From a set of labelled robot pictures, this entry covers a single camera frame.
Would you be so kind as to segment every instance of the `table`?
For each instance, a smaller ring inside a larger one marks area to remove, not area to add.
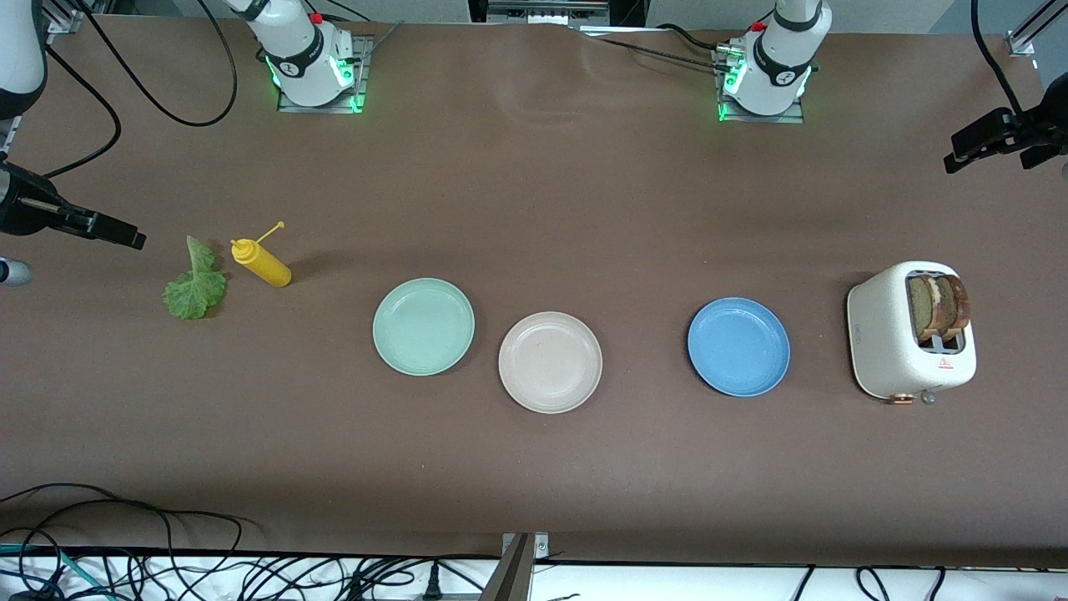
[[[405,25],[363,114],[280,114],[251,33],[224,27],[240,94],[207,129],[155,111],[91,30],[57,46],[124,125],[57,184],[148,240],[0,240],[37,271],[0,294],[4,492],[77,480],[237,513],[261,550],[492,553],[536,529],[563,558],[1064,565],[1066,187],[1059,161],[943,173],[949,136],[1004,104],[970,38],[831,35],[807,123],[776,126],[718,122],[700,67],[553,26]],[[223,106],[207,22],[106,28],[172,110]],[[700,58],[670,33],[627,38]],[[994,46],[1037,101],[1031,62]],[[53,69],[12,159],[44,171],[108,132]],[[186,234],[224,249],[280,219],[267,246],[290,286],[226,256],[210,319],[168,316]],[[937,406],[884,407],[852,380],[845,296],[911,258],[963,276],[979,368]],[[408,378],[371,322],[423,275],[462,288],[477,330],[455,368]],[[789,374],[760,398],[717,394],[687,360],[690,319],[731,295],[790,336]],[[543,311],[585,321],[604,353],[595,396],[559,416],[497,376],[507,330]],[[70,540],[161,544],[129,512],[68,523]],[[178,542],[223,547],[197,526]]]

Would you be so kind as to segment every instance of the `bottle cap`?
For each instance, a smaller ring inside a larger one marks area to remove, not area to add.
[[[234,255],[234,259],[239,263],[249,262],[260,253],[260,244],[248,238],[232,239],[230,243],[230,252]]]

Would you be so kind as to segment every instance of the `white floor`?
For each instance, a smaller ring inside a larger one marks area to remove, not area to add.
[[[266,564],[270,557],[264,558]],[[180,566],[209,568],[218,564],[218,558],[179,557]],[[238,562],[254,562],[256,558],[235,558],[222,566],[230,570],[217,572],[204,580],[195,590],[205,601],[237,601],[242,580],[255,568],[236,565]],[[109,559],[115,579],[126,573],[125,558]],[[156,557],[151,568],[166,570],[171,567],[169,557]],[[103,559],[88,557],[78,559],[78,566],[91,576],[107,582],[103,570]],[[304,559],[286,570],[289,578],[296,576],[316,559]],[[343,559],[345,574],[341,574],[336,564],[330,564],[312,572],[301,583],[331,582],[341,575],[351,574],[359,559]],[[489,580],[496,562],[491,560],[446,560],[457,570],[480,583]],[[34,557],[26,560],[26,573],[48,578],[56,567],[54,557]],[[0,570],[17,572],[15,557],[0,557]],[[426,589],[429,564],[413,568],[414,581],[406,586],[378,587],[375,599],[414,600]],[[622,566],[537,566],[533,578],[531,601],[550,601],[578,594],[578,601],[619,601],[628,599],[657,600],[729,600],[729,601],[790,601],[805,568],[749,568],[749,567],[622,567]],[[929,569],[880,568],[878,573],[885,584],[892,601],[926,601],[934,584],[937,572]],[[198,574],[186,574],[192,581]],[[253,579],[254,584],[264,582],[266,574]],[[194,601],[191,595],[182,596],[185,587],[174,578],[174,572],[159,578],[170,589],[164,594],[150,585],[145,601]],[[61,587],[69,595],[89,587],[85,581],[70,570],[65,570],[60,581]],[[271,597],[285,583],[280,580],[266,582],[256,594],[256,599]],[[878,597],[873,581],[869,588]],[[469,584],[452,573],[441,570],[441,588],[445,594],[476,592]],[[13,575],[0,575],[0,595],[10,596],[25,590],[25,585]],[[307,590],[307,601],[331,601],[337,594],[336,586]],[[128,592],[120,588],[119,592]],[[1053,601],[1057,596],[1068,597],[1068,574],[1062,572],[1020,572],[1016,570],[965,569],[949,570],[945,583],[938,595],[938,601]],[[804,590],[804,600],[865,601],[867,598],[858,588],[853,570],[847,568],[818,568]],[[280,601],[303,601],[301,596],[290,590],[281,596]]]

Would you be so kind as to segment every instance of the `green plate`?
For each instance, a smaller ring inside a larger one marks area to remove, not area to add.
[[[474,312],[458,287],[435,278],[406,281],[375,313],[375,349],[407,376],[434,376],[456,365],[474,338]]]

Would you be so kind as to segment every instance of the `green led light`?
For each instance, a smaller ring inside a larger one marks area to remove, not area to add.
[[[274,86],[281,89],[282,84],[278,81],[278,73],[274,73],[274,65],[270,64],[270,61],[267,61],[267,68],[270,69],[270,79],[274,82]]]
[[[352,82],[351,76],[345,77],[345,75],[342,74],[341,68],[337,66],[337,59],[333,57],[330,57],[330,68],[334,69],[334,77],[337,78],[339,85],[347,88],[348,84]]]
[[[798,95],[797,95],[797,97],[800,98],[801,94],[804,94],[804,84],[808,82],[808,76],[810,75],[812,75],[812,67],[806,68],[805,72],[804,72],[804,75],[801,76],[801,86],[798,88]]]
[[[360,113],[363,112],[363,101],[366,99],[366,94],[360,92],[355,94],[348,99],[348,106],[352,109],[352,112]]]
[[[741,86],[741,78],[745,77],[745,72],[748,70],[749,67],[745,65],[745,61],[738,61],[738,66],[731,69],[731,74],[726,76],[723,89],[726,90],[728,94],[737,94],[738,88]]]

